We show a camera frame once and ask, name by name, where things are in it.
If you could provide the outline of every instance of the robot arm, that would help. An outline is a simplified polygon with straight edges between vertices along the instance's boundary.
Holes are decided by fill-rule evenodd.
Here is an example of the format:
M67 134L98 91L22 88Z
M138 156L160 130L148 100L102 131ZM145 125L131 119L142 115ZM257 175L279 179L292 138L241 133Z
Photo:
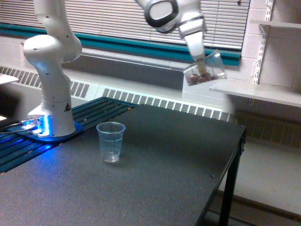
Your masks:
M63 137L73 133L75 126L70 79L61 64L78 58L82 47L69 26L65 0L34 0L34 8L47 35L34 36L24 43L24 55L37 69L42 86L42 103L28 117L42 118L43 123L31 132L39 137Z
M206 31L199 0L135 0L144 9L147 23L161 33L179 28L201 74L206 72L203 35Z

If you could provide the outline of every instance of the window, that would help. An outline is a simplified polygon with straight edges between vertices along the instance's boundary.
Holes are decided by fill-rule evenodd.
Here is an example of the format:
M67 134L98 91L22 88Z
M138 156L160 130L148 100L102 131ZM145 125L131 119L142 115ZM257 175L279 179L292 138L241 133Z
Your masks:
M201 0L207 33L205 46L240 51L250 0ZM34 15L33 0L3 0L0 23L43 27ZM88 34L184 44L178 31L161 34L144 19L134 0L66 0L71 28Z

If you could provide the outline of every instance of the plastic cup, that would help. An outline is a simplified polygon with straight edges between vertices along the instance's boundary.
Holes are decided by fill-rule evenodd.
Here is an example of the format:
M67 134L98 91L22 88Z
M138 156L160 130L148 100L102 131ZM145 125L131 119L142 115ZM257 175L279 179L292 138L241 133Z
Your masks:
M104 162L117 162L120 156L122 137L126 127L118 122L103 122L96 126L100 153Z

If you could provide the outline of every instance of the cable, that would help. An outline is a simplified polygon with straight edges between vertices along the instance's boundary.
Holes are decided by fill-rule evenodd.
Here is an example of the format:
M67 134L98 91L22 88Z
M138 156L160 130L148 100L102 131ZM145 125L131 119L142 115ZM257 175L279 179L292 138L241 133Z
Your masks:
M20 132L26 132L26 131L31 131L31 130L35 130L37 129L38 126L34 126L34 127L31 127L30 129L23 129L23 130L17 130L17 131L12 131L12 132L1 132L1 134L12 134L12 133L20 133Z
M12 132L1 132L0 134L20 133L20 132L26 132L26 131L30 131L30 130L32 130L32 129L17 130L17 131L12 131Z
M8 126L3 126L3 127L0 128L0 130L5 130L5 129L9 129L13 126L21 126L21 125L22 124L20 122L18 122L18 123L14 123L14 124L11 124L11 125L8 125Z

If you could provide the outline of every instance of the white shelf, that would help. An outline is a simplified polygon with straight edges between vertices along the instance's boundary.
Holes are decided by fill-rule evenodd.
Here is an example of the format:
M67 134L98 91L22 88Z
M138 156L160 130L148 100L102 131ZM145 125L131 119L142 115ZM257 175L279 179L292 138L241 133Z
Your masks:
M301 92L249 82L223 79L210 87L211 91L301 107Z
M16 77L0 73L0 85L10 83L10 82L14 82L14 81L18 81L18 80L19 79L17 79Z
M263 20L251 20L250 23L252 23L252 24L261 24L261 25L269 25L269 26L272 26L272 27L300 28L301 29L301 24L263 21Z

